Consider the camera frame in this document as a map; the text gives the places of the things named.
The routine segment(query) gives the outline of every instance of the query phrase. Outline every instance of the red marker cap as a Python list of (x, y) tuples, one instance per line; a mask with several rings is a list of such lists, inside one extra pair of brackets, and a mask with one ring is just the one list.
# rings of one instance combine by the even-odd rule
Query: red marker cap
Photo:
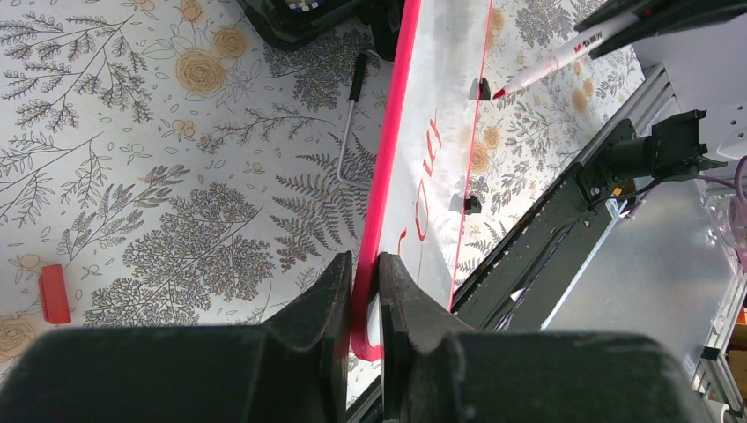
[(44, 320), (52, 324), (70, 323), (70, 305), (61, 264), (41, 268), (39, 291)]

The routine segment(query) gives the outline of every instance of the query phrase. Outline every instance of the black cable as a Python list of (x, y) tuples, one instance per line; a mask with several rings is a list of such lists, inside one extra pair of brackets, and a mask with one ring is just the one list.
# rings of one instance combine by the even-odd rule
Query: black cable
[(596, 200), (592, 201), (588, 205), (588, 209), (589, 210), (594, 210), (594, 209), (596, 209), (597, 205), (599, 205), (601, 203), (604, 203), (607, 200), (611, 200), (613, 198), (617, 199), (617, 200), (626, 200), (628, 198), (637, 197), (637, 196), (643, 194), (644, 192), (653, 189), (656, 185), (659, 185), (662, 182), (663, 181), (661, 179), (654, 179), (647, 186), (645, 186), (645, 187), (643, 187), (643, 188), (641, 188), (641, 189), (639, 189), (639, 190), (637, 190), (635, 192), (631, 192), (631, 193), (625, 194), (623, 196), (606, 196), (606, 197), (602, 197), (602, 198), (597, 198)]

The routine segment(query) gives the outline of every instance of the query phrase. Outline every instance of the white wall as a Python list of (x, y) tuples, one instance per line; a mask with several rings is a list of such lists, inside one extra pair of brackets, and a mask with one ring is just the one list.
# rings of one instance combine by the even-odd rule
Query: white wall
[(718, 26), (641, 40), (633, 48), (643, 68), (664, 63), (683, 110), (747, 100), (747, 14)]

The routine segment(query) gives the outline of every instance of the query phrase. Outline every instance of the floral pattern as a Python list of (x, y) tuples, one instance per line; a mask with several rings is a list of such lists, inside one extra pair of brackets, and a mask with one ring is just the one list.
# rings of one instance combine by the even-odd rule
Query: floral pattern
[[(495, 4), (491, 86), (600, 1)], [(44, 265), (65, 267), (73, 326), (255, 324), (336, 252), (357, 256), (367, 192), (335, 169), (353, 63), (373, 44), (365, 26), (284, 52), (226, 0), (3, 5), (0, 381), (55, 328), (41, 317)], [(368, 64), (343, 164), (362, 182), (391, 78), (389, 64)], [(466, 218), (459, 279), (640, 81), (624, 49), (480, 106), (469, 187), (484, 209)], [(350, 403), (380, 363), (351, 356), (348, 369)]]

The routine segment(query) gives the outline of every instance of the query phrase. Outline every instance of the clear plastic container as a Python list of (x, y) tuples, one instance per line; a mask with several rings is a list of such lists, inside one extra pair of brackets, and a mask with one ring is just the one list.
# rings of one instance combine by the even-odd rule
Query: clear plastic container
[(741, 204), (736, 195), (716, 200), (716, 226), (721, 238), (732, 248), (747, 248), (747, 204)]

